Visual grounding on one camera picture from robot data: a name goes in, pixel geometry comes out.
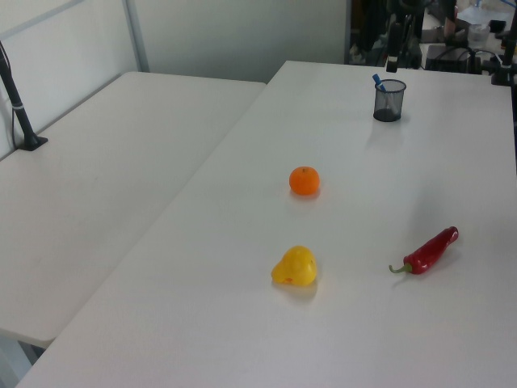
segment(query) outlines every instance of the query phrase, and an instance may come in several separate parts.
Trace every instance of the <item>white wall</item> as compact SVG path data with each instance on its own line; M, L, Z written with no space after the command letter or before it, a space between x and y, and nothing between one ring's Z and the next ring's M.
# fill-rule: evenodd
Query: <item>white wall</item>
M113 78L137 69L124 4L83 0L2 40L36 132ZM0 82L0 158L11 151L10 127L11 103ZM18 125L16 132L20 142Z
M347 0L128 0L155 73L269 82L286 60L343 63Z

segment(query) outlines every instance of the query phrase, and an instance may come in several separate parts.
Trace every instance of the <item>blue pen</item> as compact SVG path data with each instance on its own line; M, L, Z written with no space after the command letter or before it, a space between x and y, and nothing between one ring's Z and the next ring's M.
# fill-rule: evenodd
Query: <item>blue pen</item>
M386 87L382 84L382 81L380 80L379 74L373 74L372 75L373 80L375 81L375 84L382 90L386 91ZM390 93L386 94L386 107L391 109L391 112L395 116L398 115L397 107L395 106L395 101L393 101L393 96Z
M372 75L373 80L375 81L375 84L382 90L386 91L385 86L382 84L382 81L380 80L379 74L373 74Z

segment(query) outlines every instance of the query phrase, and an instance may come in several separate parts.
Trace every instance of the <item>black pole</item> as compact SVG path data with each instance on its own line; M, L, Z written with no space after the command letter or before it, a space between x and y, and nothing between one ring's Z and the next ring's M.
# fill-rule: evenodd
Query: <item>black pole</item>
M2 77L3 84L6 87L7 95L9 95L9 99L11 100L11 104L16 112L16 117L18 117L19 125L20 127L22 127L23 135L25 137L23 144L19 148L21 150L33 151L42 144L46 143L48 140L44 137L36 136L36 134L32 130L31 122L27 117L27 113L25 112L25 108L23 107L22 99L19 97L15 81L13 80L13 77L11 75L11 69L7 64L7 59L4 56L3 51L1 49L0 76Z
M514 11L514 18L511 21L510 35L506 39L506 48L502 64L492 75L492 85L510 86L510 77L513 77L511 71L511 63L515 53L515 45L517 43L517 9Z

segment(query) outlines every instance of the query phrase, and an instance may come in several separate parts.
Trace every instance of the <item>chili pepper stem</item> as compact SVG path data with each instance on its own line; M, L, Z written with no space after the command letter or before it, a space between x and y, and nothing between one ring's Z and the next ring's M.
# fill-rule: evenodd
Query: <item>chili pepper stem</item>
M400 269L393 269L393 267L390 265L389 270L393 273L401 273L401 272L411 272L413 271L413 267L411 267L411 264L404 264L404 266Z

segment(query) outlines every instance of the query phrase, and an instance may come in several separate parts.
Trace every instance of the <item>orange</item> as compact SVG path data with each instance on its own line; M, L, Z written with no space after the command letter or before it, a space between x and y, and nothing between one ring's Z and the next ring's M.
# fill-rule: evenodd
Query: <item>orange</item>
M298 167L289 176L289 186L300 196L314 194L320 187L320 175L312 167Z

